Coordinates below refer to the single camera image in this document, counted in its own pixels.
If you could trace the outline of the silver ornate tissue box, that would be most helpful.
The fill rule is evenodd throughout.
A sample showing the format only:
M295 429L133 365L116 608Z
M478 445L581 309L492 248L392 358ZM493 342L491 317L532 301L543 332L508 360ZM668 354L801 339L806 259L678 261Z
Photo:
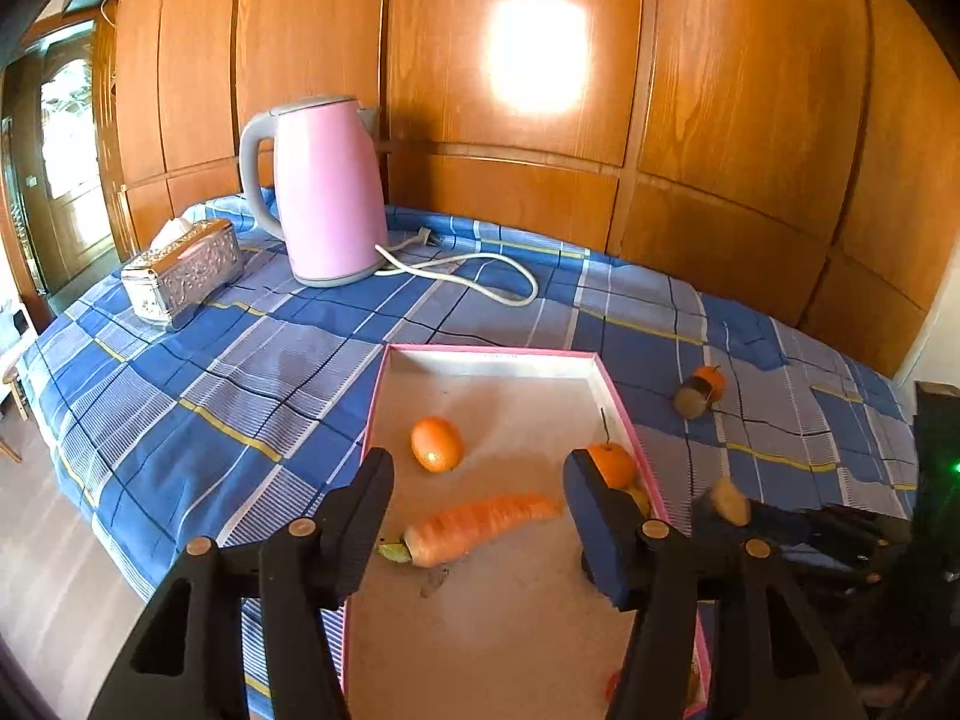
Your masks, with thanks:
M215 291L244 270L233 225L224 218L171 220L163 245L151 247L121 268L133 314L163 330L178 330Z

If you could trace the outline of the red tomato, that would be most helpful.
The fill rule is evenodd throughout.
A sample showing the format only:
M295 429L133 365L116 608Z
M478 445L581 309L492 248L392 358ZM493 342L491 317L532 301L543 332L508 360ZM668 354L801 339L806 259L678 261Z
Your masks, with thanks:
M614 671L610 675L610 678L607 679L607 683L605 683L604 699L608 706L612 704L613 697L615 697L615 692L617 692L617 688L619 687L620 674L622 674L620 670Z

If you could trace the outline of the yellow green fruit in tray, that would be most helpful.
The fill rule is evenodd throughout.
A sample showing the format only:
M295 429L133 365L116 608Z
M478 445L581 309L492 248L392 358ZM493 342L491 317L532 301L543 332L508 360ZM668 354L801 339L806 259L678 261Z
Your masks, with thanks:
M626 489L626 492L630 494L631 499L635 501L636 507L640 509L641 515L644 518L651 517L652 505L647 492L643 488L638 488L638 486L631 486L631 488Z

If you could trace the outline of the wooden headboard panel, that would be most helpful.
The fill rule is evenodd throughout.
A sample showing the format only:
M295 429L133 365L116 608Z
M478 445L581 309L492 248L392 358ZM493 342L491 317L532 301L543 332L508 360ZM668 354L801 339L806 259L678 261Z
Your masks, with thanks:
M651 266L884 374L958 325L958 76L908 0L119 0L133 237L261 110L381 115L387 199Z

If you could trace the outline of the blue plaid bed cover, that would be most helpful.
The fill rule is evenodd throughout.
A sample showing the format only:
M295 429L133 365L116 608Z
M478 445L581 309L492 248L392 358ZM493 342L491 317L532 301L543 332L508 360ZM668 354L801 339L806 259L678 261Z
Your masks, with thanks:
M398 208L386 218L402 259L442 260L444 281L314 289L235 195L189 218L231 221L244 270L184 327L142 322L107 275L18 366L62 493L137 595L192 536L263 538L348 483L391 343L599 356L677 523L719 475L783 509L914 509L918 458L892 384L738 302L532 232ZM726 392L686 421L672 398L700 366L719 366Z

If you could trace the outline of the pink electric kettle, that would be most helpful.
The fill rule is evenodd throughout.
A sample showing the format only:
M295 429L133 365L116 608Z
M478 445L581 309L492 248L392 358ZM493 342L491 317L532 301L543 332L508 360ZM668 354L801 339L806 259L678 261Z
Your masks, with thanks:
M324 96L259 112L239 138L239 174L257 226L285 242L291 273L314 288L381 268L386 205L377 110Z

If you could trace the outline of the orange tangerine fruit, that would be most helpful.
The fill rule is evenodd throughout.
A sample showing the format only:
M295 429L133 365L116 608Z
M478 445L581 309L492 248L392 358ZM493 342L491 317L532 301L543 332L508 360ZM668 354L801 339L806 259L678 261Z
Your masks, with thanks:
M413 425L410 449L415 460L430 473L452 472L466 455L459 429L441 416L427 416Z

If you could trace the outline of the wooden door with window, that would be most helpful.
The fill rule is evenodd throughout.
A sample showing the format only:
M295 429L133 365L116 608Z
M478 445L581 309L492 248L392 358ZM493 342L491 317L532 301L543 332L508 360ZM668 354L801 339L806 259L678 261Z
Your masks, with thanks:
M54 314L117 266L98 161L91 21L39 39L5 70L3 181L29 281Z

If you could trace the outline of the orange with stem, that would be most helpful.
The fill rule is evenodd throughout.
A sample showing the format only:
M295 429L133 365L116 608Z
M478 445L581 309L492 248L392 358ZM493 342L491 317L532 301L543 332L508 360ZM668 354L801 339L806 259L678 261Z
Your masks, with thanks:
M726 376L719 366L700 366L690 380L708 406L718 403L726 392Z

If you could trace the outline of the orange carrot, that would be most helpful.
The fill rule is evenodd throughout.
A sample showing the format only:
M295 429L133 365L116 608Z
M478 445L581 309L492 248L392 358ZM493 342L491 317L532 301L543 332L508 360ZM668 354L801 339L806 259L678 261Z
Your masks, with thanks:
M512 530L562 513L560 502L540 494L500 494L412 523L394 543L379 543L376 553L394 564L432 569L457 561Z

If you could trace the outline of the pink rimmed white tray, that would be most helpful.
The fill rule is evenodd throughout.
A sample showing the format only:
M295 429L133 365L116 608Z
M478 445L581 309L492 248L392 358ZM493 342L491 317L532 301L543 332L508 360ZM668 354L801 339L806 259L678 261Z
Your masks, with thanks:
M612 439L667 507L599 356L393 344L366 442L394 459L379 538L510 494L562 502L569 452ZM571 515L523 523L443 566L368 562L347 603L343 686L356 718L601 718L633 617L581 569Z

